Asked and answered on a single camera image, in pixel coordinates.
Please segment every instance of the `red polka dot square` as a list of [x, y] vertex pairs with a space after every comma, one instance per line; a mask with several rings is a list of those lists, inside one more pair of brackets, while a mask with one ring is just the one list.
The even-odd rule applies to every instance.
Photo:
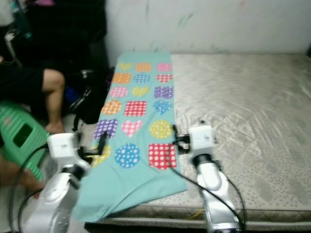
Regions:
[[127, 117], [141, 117], [146, 113], [146, 101], [128, 101], [126, 103], [124, 115]]
[[170, 165], [177, 167], [175, 146], [171, 143], [149, 144], [149, 165], [160, 170], [166, 170]]

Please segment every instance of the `purple square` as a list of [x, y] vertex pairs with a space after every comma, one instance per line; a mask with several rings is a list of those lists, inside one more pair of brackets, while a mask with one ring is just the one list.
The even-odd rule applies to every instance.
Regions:
[[171, 86], [157, 86], [155, 88], [155, 98], [171, 99], [173, 97], [173, 88]]
[[97, 127], [95, 130], [93, 139], [100, 138], [104, 132], [107, 132], [108, 137], [112, 138], [116, 134], [117, 126], [118, 126], [118, 121], [116, 119], [100, 120], [97, 123]]

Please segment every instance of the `mattress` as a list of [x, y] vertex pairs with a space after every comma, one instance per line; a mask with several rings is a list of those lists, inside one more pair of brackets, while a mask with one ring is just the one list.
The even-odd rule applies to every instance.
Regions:
[[[311, 230], [311, 62], [304, 55], [172, 55], [181, 133], [214, 127], [214, 158], [240, 189], [249, 230]], [[189, 157], [182, 173], [196, 178]], [[238, 212], [241, 204], [230, 189]], [[205, 228], [197, 187], [102, 224]]]

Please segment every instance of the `green plastic object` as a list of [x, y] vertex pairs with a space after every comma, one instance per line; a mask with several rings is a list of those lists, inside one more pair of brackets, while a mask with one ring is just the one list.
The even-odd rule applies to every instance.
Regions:
[[[38, 147], [47, 142], [49, 133], [22, 107], [8, 101], [0, 102], [0, 132], [4, 141], [4, 157], [18, 165]], [[26, 168], [42, 180], [43, 174], [38, 165], [45, 154], [38, 151]]]

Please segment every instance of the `person's foot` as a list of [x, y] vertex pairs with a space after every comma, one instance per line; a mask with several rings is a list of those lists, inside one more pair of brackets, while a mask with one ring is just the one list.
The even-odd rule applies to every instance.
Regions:
[[65, 129], [64, 129], [62, 122], [54, 123], [54, 124], [50, 123], [45, 127], [45, 129], [46, 129], [46, 131], [48, 131], [49, 133], [52, 133], [52, 134], [64, 133], [65, 132]]
[[[25, 188], [27, 189], [28, 192], [32, 193], [35, 192], [41, 188], [44, 187], [44, 183], [38, 181], [35, 176], [33, 175], [33, 173], [26, 169], [25, 170], [25, 184], [24, 184]], [[38, 199], [40, 193], [37, 193], [34, 195], [35, 199]]]

